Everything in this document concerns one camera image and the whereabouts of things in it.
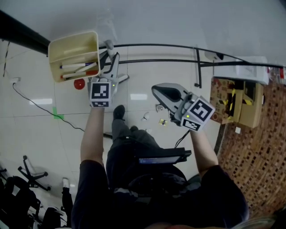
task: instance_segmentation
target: white plug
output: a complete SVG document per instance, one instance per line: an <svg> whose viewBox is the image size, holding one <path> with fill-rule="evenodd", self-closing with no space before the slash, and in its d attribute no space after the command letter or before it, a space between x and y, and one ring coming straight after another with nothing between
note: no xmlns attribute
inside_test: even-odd
<svg viewBox="0 0 286 229"><path fill-rule="evenodd" d="M10 83L11 83L11 84L15 84L15 83L17 83L17 82L19 82L19 81L21 81L21 78L20 78L20 77L15 77L15 78L10 79Z"/></svg>

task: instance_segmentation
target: beige container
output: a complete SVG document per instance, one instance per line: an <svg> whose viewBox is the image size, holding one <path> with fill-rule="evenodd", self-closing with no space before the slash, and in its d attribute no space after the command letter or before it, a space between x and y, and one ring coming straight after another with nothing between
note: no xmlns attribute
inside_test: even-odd
<svg viewBox="0 0 286 229"><path fill-rule="evenodd" d="M60 38L49 44L49 62L55 82L65 82L80 78L98 76L100 74L98 36L94 31L75 34L72 36ZM97 70L95 75L74 76L62 79L61 75L74 73L79 68L64 68L61 65L79 64L87 62L96 62L97 66L90 68L88 71Z"/></svg>

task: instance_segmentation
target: red round object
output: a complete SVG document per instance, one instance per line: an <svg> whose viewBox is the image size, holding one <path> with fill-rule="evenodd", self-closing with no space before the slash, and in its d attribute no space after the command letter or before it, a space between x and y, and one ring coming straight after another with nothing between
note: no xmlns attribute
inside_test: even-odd
<svg viewBox="0 0 286 229"><path fill-rule="evenodd" d="M78 79L73 82L73 85L75 86L76 89L82 90L85 86L85 81L84 79Z"/></svg>

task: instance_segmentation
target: black t-shirt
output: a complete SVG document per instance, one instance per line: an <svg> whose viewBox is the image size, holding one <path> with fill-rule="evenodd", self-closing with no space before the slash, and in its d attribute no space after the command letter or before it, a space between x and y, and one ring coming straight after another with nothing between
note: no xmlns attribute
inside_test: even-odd
<svg viewBox="0 0 286 229"><path fill-rule="evenodd" d="M72 228L143 229L156 222L231 228L248 217L243 194L220 166L207 171L198 189L178 196L157 195L147 203L143 199L126 188L111 191L103 166L83 161Z"/></svg>

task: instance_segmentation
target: green tape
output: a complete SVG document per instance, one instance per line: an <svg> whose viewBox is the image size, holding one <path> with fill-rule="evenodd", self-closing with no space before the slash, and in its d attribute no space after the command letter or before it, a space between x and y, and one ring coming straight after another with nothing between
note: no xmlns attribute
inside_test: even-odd
<svg viewBox="0 0 286 229"><path fill-rule="evenodd" d="M54 119L64 119L64 115L63 114L59 114L58 115L58 112L57 112L57 108L55 106L53 106L53 114L54 115L57 115L57 116L54 116Z"/></svg>

